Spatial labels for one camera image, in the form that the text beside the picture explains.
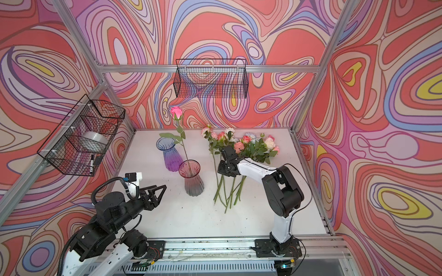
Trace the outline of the bright pink rose stem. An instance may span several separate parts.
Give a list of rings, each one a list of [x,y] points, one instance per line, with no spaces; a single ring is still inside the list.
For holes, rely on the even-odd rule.
[[[175,140],[175,144],[180,145],[183,147],[184,153],[185,153],[185,160],[183,161],[187,161],[188,160],[188,154],[186,152],[185,149],[185,145],[184,145],[184,141],[186,138],[185,135],[185,131],[181,126],[181,122],[184,118],[184,112],[180,107],[174,106],[171,108],[170,110],[171,115],[172,115],[172,119],[173,122],[176,123],[176,131],[177,134],[173,134],[173,133],[160,133],[160,137],[164,137],[164,138],[172,138]]]

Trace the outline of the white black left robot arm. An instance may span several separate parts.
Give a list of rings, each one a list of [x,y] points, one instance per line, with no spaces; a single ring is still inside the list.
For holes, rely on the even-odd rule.
[[[154,256],[148,264],[153,265],[162,254],[149,245],[147,237],[136,228],[126,230],[126,225],[134,219],[142,219],[141,212],[152,211],[161,203],[167,187],[148,186],[135,188],[130,193],[130,182],[126,178],[114,177],[91,194],[95,215],[80,230],[74,233],[63,246],[58,261],[57,275],[81,276],[107,247],[114,242],[120,230],[124,233],[113,252],[97,268],[101,276],[112,275],[132,258],[144,259],[148,252]]]

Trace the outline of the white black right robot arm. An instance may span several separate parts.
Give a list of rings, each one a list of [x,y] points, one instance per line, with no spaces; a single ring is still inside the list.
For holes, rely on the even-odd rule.
[[[227,177],[251,178],[264,188],[268,204],[275,214],[268,239],[256,239],[251,249],[258,258],[302,256],[299,239],[291,234],[292,215],[305,199],[298,182],[286,166],[269,167],[240,157],[232,147],[221,149],[218,173]]]

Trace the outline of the pink spray rose stem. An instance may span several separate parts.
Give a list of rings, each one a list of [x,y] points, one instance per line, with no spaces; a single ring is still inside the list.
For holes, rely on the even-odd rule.
[[[245,144],[242,140],[234,143],[233,148],[239,156],[242,156],[243,151],[245,150]],[[244,182],[246,180],[245,176],[234,177],[230,194],[227,198],[227,208],[231,209],[233,206],[237,205],[241,201],[241,194],[244,187]]]

